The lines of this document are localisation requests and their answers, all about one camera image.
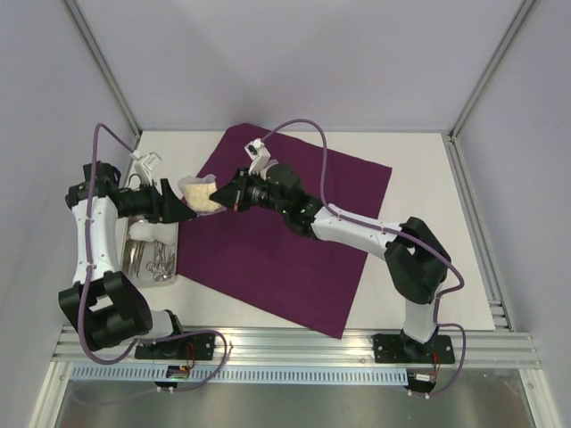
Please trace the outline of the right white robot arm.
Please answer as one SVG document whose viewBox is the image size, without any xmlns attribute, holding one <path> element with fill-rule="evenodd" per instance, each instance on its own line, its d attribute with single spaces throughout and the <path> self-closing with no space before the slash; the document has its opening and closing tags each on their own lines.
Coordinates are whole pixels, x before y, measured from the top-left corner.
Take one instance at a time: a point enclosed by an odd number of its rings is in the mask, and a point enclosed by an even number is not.
<svg viewBox="0 0 571 428">
<path fill-rule="evenodd" d="M 383 260 L 394 288 L 405 300 L 403 353 L 421 361 L 434 351 L 436 294 L 451 258 L 425 222 L 409 218 L 387 224 L 327 205 L 307 192 L 285 164 L 272 165 L 259 175 L 241 168 L 209 198 L 238 212 L 252 207 L 275 211 L 296 235 L 340 243 Z"/>
</svg>

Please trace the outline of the gauze packet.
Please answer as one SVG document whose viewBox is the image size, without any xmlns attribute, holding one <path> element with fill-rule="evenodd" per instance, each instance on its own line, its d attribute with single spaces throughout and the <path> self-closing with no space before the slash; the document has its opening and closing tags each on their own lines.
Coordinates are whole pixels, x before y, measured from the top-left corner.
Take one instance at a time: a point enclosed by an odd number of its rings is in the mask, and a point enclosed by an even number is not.
<svg viewBox="0 0 571 428">
<path fill-rule="evenodd" d="M 204 177 L 184 177 L 178 181 L 178 189 L 186 205 L 198 217 L 218 214 L 226 209 L 220 203 L 210 199 L 210 196 L 218 190 L 217 178 L 213 174 Z"/>
</svg>

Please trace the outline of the steel forceps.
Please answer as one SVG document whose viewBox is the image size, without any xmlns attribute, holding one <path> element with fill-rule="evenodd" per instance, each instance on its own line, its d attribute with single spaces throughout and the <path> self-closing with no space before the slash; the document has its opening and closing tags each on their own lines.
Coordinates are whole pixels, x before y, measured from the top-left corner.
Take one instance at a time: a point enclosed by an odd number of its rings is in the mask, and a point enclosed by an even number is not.
<svg viewBox="0 0 571 428">
<path fill-rule="evenodd" d="M 154 246 L 153 262 L 156 269 L 171 270 L 175 266 L 176 252 L 170 245 L 156 243 Z"/>
<path fill-rule="evenodd" d="M 131 276 L 137 276 L 140 271 L 142 259 L 145 252 L 145 242 L 130 240 L 126 246 L 127 251 L 127 272 Z"/>
<path fill-rule="evenodd" d="M 175 275 L 175 265 L 172 262 L 149 262 L 147 270 L 157 283 L 169 281 Z"/>
</svg>

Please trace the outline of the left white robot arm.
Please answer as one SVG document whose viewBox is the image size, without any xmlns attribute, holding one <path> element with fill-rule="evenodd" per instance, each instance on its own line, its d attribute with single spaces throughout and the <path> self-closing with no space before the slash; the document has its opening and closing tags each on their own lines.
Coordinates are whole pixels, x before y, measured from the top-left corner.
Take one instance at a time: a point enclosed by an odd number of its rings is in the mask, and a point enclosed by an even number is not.
<svg viewBox="0 0 571 428">
<path fill-rule="evenodd" d="M 84 167 L 85 182 L 70 187 L 65 201 L 78 230 L 78 260 L 69 289 L 58 296 L 63 314 L 76 329 L 85 350 L 115 347 L 128 339 L 155 339 L 166 357 L 181 355 L 187 345 L 178 318 L 168 309 L 153 311 L 143 294 L 122 272 L 116 223 L 142 217 L 152 224 L 177 224 L 196 218 L 172 191 L 169 181 L 120 187 L 111 164 Z"/>
</svg>

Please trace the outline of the white gauze pad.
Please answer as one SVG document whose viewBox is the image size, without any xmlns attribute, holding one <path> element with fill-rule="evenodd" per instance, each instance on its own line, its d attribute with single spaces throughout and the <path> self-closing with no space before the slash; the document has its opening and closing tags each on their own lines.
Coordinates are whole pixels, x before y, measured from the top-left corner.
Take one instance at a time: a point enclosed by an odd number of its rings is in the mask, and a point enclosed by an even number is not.
<svg viewBox="0 0 571 428">
<path fill-rule="evenodd" d="M 133 223 L 128 229 L 131 240 L 141 242 L 157 242 L 174 245 L 177 240 L 178 227 L 175 224 L 153 224 L 144 221 Z"/>
</svg>

